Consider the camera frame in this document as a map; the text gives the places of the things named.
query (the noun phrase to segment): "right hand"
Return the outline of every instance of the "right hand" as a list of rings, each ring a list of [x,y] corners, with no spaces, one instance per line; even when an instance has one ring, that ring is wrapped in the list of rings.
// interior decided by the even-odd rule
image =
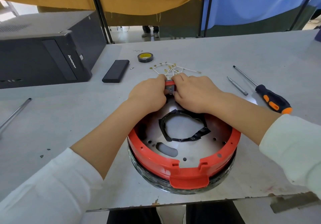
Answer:
[[[215,99],[221,91],[207,76],[187,76],[184,73],[172,77],[177,91],[175,100],[185,109],[195,113],[211,113]]]

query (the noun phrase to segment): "red plastic part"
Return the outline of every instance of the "red plastic part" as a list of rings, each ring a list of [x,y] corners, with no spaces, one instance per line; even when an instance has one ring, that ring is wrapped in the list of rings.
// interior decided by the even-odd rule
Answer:
[[[165,86],[174,85],[167,80]],[[170,181],[173,188],[198,189],[209,184],[209,177],[219,172],[230,160],[238,146],[241,133],[232,129],[227,143],[215,154],[200,159],[198,167],[180,168],[179,160],[166,158],[150,150],[138,138],[135,128],[128,135],[129,144],[137,160],[150,172]]]

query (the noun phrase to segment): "white shirt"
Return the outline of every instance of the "white shirt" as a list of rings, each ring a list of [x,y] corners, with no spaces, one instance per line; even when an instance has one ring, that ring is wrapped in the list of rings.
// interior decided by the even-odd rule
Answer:
[[[321,126],[283,115],[264,135],[260,150],[291,183],[321,198],[320,139]],[[0,223],[78,224],[102,183],[97,170],[68,148],[0,203]]]

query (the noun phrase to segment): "white table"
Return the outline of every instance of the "white table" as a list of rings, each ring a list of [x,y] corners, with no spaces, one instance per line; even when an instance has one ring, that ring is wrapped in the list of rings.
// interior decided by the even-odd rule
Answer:
[[[134,85],[156,77],[149,69],[154,64],[177,63],[201,71],[220,89],[243,97],[227,80],[229,76],[249,92],[247,100],[264,105],[254,87],[233,69],[236,65],[256,83],[285,97],[293,107],[293,115],[321,124],[321,43],[314,41],[316,33],[316,30],[292,31],[107,45],[89,82],[0,90],[0,121],[27,98],[33,98],[0,134],[0,200],[94,129],[127,99]],[[153,53],[154,61],[139,63],[137,55],[142,51]],[[119,84],[102,83],[102,77],[116,59],[130,60],[129,68],[134,69],[128,68]],[[203,194],[169,194],[151,186],[136,172],[124,143],[103,190],[89,210],[307,191],[291,185],[282,169],[242,136],[233,169],[222,184]]]

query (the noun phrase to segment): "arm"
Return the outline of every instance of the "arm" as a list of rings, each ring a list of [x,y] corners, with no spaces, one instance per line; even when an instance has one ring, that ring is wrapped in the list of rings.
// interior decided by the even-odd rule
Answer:
[[[239,130],[283,168],[292,184],[321,197],[321,126],[223,92],[206,76],[181,73],[172,79],[177,86],[175,100],[182,107],[215,115]]]
[[[126,136],[166,102],[165,76],[134,87],[128,100],[0,202],[0,222],[79,223]]]

